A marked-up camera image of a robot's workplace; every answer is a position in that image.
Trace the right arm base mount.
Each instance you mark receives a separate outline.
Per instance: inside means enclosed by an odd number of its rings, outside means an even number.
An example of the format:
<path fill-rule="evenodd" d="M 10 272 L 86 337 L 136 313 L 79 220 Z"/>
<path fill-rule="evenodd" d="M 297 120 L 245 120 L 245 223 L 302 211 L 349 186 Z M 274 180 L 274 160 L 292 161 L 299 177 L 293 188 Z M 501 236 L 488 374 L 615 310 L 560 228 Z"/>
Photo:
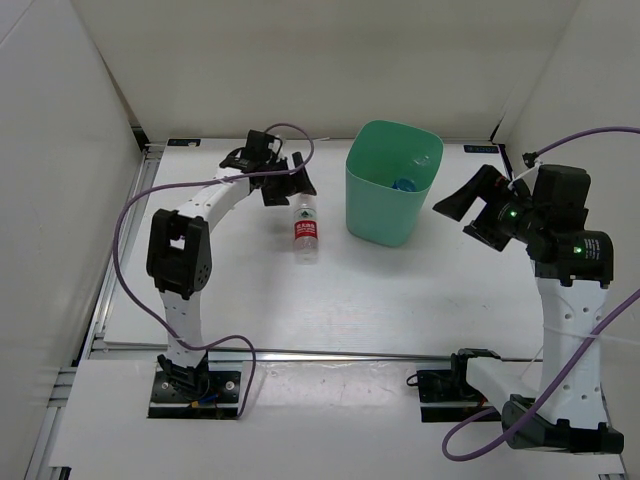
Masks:
<path fill-rule="evenodd" d="M 460 349 L 447 365 L 418 368 L 406 378 L 409 388 L 416 388 L 422 423 L 459 423 L 492 405 L 466 381 L 468 361 L 473 358 L 501 357 L 488 349 Z"/>

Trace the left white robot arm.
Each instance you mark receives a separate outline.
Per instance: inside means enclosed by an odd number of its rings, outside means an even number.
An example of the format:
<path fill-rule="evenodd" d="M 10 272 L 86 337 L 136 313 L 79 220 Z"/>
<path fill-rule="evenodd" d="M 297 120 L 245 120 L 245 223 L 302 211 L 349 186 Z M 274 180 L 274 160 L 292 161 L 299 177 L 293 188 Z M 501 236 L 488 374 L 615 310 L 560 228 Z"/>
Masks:
<path fill-rule="evenodd" d="M 219 164 L 216 184 L 152 217 L 146 271 L 160 294 L 168 326 L 167 350 L 158 363 L 166 381 L 188 400 L 202 398 L 210 386 L 200 294 L 213 271 L 213 229 L 255 191 L 266 207 L 287 206 L 291 196 L 316 193 L 306 158 L 299 151 L 284 155 L 283 145 L 269 131 L 249 131 L 245 145 Z"/>

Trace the blue label plastic bottle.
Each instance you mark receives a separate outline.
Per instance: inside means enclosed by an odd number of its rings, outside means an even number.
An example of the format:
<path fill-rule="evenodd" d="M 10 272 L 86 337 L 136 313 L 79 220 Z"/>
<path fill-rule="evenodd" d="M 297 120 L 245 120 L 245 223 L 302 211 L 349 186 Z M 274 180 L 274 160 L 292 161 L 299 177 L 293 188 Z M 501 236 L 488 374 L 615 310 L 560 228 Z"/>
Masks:
<path fill-rule="evenodd" d="M 391 187 L 399 191 L 416 193 L 427 189 L 432 181 L 431 158 L 428 155 L 414 156 L 399 168 Z"/>

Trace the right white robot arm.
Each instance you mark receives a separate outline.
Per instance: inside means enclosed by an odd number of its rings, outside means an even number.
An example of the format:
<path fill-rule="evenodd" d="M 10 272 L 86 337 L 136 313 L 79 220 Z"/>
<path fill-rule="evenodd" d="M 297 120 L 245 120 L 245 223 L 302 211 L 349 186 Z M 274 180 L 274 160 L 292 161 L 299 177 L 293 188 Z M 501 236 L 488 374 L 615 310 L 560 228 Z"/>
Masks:
<path fill-rule="evenodd" d="M 608 422 L 601 394 L 598 336 L 613 280 L 608 234 L 585 227 L 591 178 L 581 169 L 542 165 L 532 188 L 482 166 L 436 212 L 461 220 L 476 200 L 485 205 L 463 231 L 495 251 L 523 243 L 542 302 L 542 372 L 528 387 L 486 349 L 451 357 L 449 387 L 460 399 L 479 393 L 499 414 L 513 449 L 619 454 L 624 436 Z"/>

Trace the red label plastic bottle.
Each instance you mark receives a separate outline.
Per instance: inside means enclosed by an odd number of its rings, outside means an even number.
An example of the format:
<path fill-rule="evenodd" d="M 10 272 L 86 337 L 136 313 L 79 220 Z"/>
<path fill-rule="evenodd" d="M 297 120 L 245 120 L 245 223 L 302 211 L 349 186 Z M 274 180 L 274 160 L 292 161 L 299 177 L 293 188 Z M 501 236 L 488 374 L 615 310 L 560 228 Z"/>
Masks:
<path fill-rule="evenodd" d="M 301 264 L 313 264 L 319 252 L 318 218 L 315 197 L 300 194 L 296 198 L 293 215 L 294 243 L 296 261 Z"/>

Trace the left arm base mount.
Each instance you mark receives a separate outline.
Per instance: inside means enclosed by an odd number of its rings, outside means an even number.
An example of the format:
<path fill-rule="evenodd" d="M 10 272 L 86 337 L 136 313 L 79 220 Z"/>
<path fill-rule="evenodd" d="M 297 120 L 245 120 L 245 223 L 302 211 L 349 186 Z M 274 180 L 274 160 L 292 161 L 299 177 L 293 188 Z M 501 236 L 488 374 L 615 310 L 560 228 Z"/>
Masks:
<path fill-rule="evenodd" d="M 236 420 L 241 379 L 237 370 L 211 370 L 205 358 L 196 367 L 181 367 L 159 355 L 147 417 Z"/>

